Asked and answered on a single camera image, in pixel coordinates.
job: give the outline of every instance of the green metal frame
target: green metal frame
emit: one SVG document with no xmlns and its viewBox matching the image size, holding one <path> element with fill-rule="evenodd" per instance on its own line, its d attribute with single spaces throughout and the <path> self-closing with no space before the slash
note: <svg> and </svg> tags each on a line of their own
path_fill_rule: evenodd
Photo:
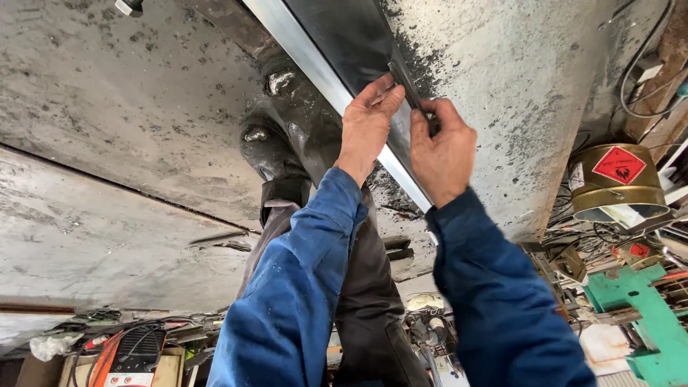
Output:
<svg viewBox="0 0 688 387">
<path fill-rule="evenodd" d="M 583 287 L 597 313 L 633 306 L 643 316 L 631 324 L 647 349 L 634 351 L 626 361 L 651 387 L 688 384 L 688 333 L 659 292 L 648 287 L 665 274 L 659 264 L 640 271 L 624 266 L 590 275 Z"/>
</svg>

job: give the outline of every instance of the bolt head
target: bolt head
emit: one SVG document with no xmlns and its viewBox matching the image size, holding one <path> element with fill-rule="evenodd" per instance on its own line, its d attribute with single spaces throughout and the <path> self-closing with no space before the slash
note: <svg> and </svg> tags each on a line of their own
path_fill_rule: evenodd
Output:
<svg viewBox="0 0 688 387">
<path fill-rule="evenodd" d="M 123 14 L 130 17 L 141 17 L 143 16 L 143 8 L 134 9 L 129 4 L 125 3 L 123 0 L 116 0 L 115 6 Z"/>
</svg>

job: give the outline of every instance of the workshop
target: workshop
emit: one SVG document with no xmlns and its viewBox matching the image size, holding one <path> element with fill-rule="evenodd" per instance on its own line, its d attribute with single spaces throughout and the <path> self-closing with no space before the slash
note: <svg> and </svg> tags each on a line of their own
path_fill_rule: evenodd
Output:
<svg viewBox="0 0 688 387">
<path fill-rule="evenodd" d="M 0 387 L 688 386 L 688 0 L 3 0 Z"/>
</svg>

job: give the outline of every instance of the hand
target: hand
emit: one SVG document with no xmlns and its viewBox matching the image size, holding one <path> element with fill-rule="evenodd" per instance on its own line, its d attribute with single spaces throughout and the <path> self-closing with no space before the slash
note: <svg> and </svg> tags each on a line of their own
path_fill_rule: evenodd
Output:
<svg viewBox="0 0 688 387">
<path fill-rule="evenodd" d="M 344 111 L 342 149 L 334 166 L 349 174 L 359 187 L 383 151 L 391 117 L 399 110 L 404 94 L 404 87 L 394 87 L 394 79 L 386 74 L 366 86 Z"/>
<path fill-rule="evenodd" d="M 418 182 L 437 208 L 466 191 L 475 161 L 476 131 L 466 125 L 450 100 L 420 102 L 440 121 L 440 132 L 430 138 L 423 113 L 411 112 L 411 166 Z"/>
</svg>

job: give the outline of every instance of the white plastic bag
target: white plastic bag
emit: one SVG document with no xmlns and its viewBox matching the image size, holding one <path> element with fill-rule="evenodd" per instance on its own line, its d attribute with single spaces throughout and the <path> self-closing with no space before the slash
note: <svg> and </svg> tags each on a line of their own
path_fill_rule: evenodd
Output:
<svg viewBox="0 0 688 387">
<path fill-rule="evenodd" d="M 64 355 L 84 334 L 66 332 L 53 336 L 38 336 L 29 341 L 31 354 L 47 362 L 55 355 Z"/>
</svg>

